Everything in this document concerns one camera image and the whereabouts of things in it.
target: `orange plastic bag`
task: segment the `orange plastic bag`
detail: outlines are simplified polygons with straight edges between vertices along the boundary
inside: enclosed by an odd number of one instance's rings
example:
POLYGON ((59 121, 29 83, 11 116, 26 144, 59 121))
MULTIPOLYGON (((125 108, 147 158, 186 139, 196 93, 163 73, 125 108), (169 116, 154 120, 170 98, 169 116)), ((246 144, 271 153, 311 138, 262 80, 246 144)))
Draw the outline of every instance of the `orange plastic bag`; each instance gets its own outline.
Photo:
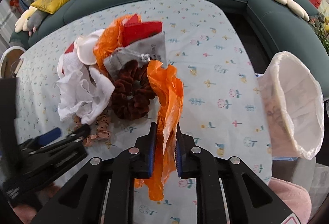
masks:
POLYGON ((96 45, 93 48, 94 55, 97 60, 98 67, 100 71, 108 75, 108 72, 103 64, 106 57, 112 54, 114 49, 121 47, 123 44, 123 22, 125 19, 130 19, 133 15, 124 15, 120 18, 115 19, 111 22, 105 31, 102 33, 101 37, 98 39, 96 45))
MULTIPOLYGON (((159 97, 157 142, 152 177, 144 180, 148 186, 150 200, 163 200, 163 186, 169 174, 176 169, 175 145, 177 124, 183 110, 183 83, 176 78, 177 69, 168 65, 161 67, 160 61, 151 60, 147 75, 153 91, 159 97)), ((143 180, 135 180, 135 187, 141 187, 143 180)))

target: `green plant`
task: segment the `green plant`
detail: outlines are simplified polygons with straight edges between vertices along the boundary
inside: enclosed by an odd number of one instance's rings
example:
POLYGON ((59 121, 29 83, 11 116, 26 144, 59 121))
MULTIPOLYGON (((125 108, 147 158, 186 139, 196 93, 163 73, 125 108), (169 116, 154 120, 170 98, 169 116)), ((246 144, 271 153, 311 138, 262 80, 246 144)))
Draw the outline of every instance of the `green plant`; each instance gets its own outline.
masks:
POLYGON ((311 19, 309 24, 329 55, 329 32, 325 30, 325 26, 327 24, 325 17, 321 14, 318 18, 311 19))

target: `blue handle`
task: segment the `blue handle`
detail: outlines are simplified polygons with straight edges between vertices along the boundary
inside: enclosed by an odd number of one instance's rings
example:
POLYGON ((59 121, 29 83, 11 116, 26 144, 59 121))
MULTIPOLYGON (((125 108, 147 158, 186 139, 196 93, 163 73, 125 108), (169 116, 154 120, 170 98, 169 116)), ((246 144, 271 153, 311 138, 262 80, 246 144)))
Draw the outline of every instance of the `blue handle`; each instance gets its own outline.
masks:
POLYGON ((50 142, 54 141, 55 139, 58 139, 61 135, 60 128, 54 128, 53 130, 50 130, 49 132, 39 136, 39 145, 46 146, 50 142))

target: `gray pouch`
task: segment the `gray pouch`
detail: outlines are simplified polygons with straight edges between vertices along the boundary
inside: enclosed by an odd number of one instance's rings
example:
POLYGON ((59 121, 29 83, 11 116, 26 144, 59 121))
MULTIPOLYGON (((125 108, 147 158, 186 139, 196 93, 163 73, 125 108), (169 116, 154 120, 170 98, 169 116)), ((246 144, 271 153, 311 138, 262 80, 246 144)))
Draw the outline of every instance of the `gray pouch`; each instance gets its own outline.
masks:
POLYGON ((104 66, 111 77, 115 79, 119 70, 127 62, 137 60, 139 66, 143 66, 151 59, 161 61, 162 66, 167 67, 164 33, 138 40, 126 47, 116 48, 109 57, 104 59, 104 66))

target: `teal sofa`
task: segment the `teal sofa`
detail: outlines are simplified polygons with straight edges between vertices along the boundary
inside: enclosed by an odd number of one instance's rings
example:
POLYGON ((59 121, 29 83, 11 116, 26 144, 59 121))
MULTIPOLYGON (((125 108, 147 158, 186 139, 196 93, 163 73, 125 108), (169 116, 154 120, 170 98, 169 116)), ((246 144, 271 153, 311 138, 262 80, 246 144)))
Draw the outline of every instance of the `teal sofa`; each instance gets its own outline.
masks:
MULTIPOLYGON (((94 12, 141 0, 71 0, 55 14, 49 15, 39 29, 28 37, 26 32, 13 33, 11 41, 20 41, 28 49, 58 28, 94 12)), ((286 6, 273 0, 208 0, 224 12, 244 15, 260 39, 269 58, 277 52, 290 51, 310 69, 329 97, 329 57, 310 26, 294 15, 286 6)), ((308 0, 295 0, 309 14, 318 16, 318 10, 308 0)))

